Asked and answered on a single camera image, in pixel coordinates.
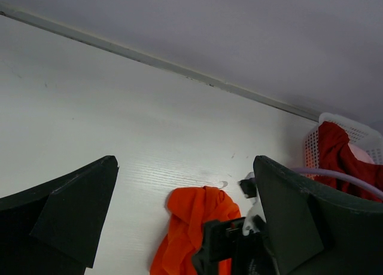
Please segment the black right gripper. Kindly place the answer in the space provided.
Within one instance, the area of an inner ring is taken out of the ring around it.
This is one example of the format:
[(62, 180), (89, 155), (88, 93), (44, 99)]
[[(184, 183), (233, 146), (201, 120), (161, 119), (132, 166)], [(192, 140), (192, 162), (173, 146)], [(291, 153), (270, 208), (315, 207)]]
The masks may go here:
[(203, 226), (200, 249), (191, 262), (197, 274), (218, 274), (219, 264), (231, 260), (230, 274), (276, 274), (272, 252), (266, 247), (268, 237), (261, 230), (242, 233), (245, 218), (220, 222), (209, 221)]

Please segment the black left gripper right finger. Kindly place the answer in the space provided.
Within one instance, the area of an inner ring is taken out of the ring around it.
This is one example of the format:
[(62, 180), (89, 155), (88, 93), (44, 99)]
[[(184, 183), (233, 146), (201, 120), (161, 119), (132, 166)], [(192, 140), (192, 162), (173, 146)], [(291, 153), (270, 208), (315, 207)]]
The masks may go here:
[(280, 274), (382, 274), (382, 203), (254, 159), (266, 231)]

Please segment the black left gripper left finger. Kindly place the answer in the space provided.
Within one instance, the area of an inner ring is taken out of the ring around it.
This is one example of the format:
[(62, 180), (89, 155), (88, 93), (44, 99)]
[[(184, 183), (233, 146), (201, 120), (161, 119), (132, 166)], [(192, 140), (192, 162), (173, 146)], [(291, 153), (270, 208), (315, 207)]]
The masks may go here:
[(115, 156), (1, 198), (1, 274), (92, 268), (118, 175)]

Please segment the orange t-shirt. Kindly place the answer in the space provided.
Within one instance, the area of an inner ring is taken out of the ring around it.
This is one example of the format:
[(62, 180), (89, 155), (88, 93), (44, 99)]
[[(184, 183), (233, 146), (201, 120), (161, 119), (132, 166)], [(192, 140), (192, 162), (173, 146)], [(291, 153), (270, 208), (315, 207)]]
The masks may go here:
[(167, 201), (171, 213), (168, 232), (150, 267), (150, 274), (196, 274), (192, 256), (200, 249), (203, 225), (241, 217), (239, 206), (216, 187), (174, 189)]

